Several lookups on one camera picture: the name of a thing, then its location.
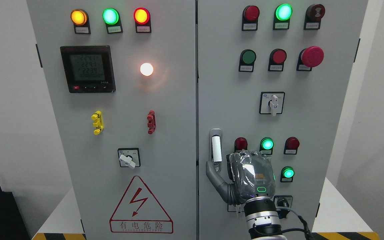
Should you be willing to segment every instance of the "plastic wrap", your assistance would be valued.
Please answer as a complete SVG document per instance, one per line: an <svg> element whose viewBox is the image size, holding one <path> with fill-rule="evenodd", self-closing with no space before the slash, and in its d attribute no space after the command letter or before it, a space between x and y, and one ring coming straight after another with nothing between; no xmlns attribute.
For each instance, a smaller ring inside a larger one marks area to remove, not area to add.
<svg viewBox="0 0 384 240"><path fill-rule="evenodd" d="M271 157L260 152L247 150L229 155L233 181L241 203L258 196L273 197L275 176L270 160Z"/></svg>

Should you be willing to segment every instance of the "gray metal panel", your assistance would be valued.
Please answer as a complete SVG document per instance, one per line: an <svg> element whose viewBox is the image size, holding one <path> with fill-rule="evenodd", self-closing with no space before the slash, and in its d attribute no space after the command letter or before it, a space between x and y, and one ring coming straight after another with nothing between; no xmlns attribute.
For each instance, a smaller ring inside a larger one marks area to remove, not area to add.
<svg viewBox="0 0 384 240"><path fill-rule="evenodd" d="M27 2L87 239L195 239L195 1ZM120 13L124 33L107 34L102 12L108 7ZM137 7L149 10L151 34L135 32ZM91 35L74 34L70 12L76 8L88 13ZM70 94L59 47L106 44L116 92ZM152 77L140 74L143 62L153 64ZM96 110L105 124L97 136L90 118ZM156 113L153 135L146 127L149 110ZM138 147L142 166L120 168L121 147ZM172 218L173 234L111 233L109 220L134 175Z"/></svg>
<svg viewBox="0 0 384 240"><path fill-rule="evenodd" d="M293 8L289 30L272 30L273 13L282 3ZM292 207L312 227L335 138L343 99L366 9L366 0L322 0L326 14L320 30L303 30L305 11L315 2L200 0L198 4L199 61L199 211L200 238L248 239L245 217L228 213L205 175L208 133L223 131L222 155L233 152L234 140L245 137L248 148L259 149L260 140L274 140L272 155L276 195L292 195ZM247 5L260 8L256 32L241 32L241 14ZM297 72L302 49L313 45L325 52L324 61L311 72ZM238 72L239 55L250 48L257 54L253 73ZM287 52L283 72L268 72L271 51ZM284 91L283 113L259 115L260 92ZM297 155L284 155L284 143L297 137ZM293 183L280 183L281 169L296 170ZM226 161L221 175L226 179ZM292 214L281 220L282 229L302 227ZM303 233L286 234L289 240Z"/></svg>

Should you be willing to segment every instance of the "warning sign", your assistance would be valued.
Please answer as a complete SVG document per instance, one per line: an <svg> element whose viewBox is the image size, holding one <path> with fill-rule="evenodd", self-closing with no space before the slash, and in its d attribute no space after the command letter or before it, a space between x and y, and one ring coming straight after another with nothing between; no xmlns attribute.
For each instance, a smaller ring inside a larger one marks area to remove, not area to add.
<svg viewBox="0 0 384 240"><path fill-rule="evenodd" d="M139 176L130 181L109 224L114 233L173 233L173 220Z"/></svg>

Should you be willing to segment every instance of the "robotic hand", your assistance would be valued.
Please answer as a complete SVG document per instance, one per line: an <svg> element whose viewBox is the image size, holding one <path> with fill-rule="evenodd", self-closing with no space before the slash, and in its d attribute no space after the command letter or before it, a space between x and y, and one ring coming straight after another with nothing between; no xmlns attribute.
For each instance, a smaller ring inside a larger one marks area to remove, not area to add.
<svg viewBox="0 0 384 240"><path fill-rule="evenodd" d="M206 174L222 199L229 205L244 205L244 213L248 233L253 240L287 240L282 234L289 231L302 231L307 240L312 239L303 217L298 216L304 229L292 228L281 230L281 222L276 211L277 207L271 201L275 194L275 176L270 157L260 152L242 150L226 156L230 165L230 179L227 184L216 172L213 162L207 161Z"/></svg>

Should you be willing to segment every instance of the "lightning bolt symbol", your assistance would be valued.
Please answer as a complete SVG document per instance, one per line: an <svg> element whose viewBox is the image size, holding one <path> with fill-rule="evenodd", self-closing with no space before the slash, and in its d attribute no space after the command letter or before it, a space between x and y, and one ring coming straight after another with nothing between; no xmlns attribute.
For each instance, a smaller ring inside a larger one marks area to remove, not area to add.
<svg viewBox="0 0 384 240"><path fill-rule="evenodd" d="M136 199L137 195L139 195L139 193L142 191L142 188L139 187L136 191L136 193L134 194L133 198L131 199L130 201L130 204L131 203L135 203L135 202L140 202L140 201L143 201L142 204L140 204L139 208L137 208L136 211L133 211L133 215L131 217L134 217L136 214L138 214L137 211L139 211L139 209L143 206L143 204L146 202L146 200L148 200L148 198L142 198L142 199L139 199L139 200L134 200Z"/></svg>

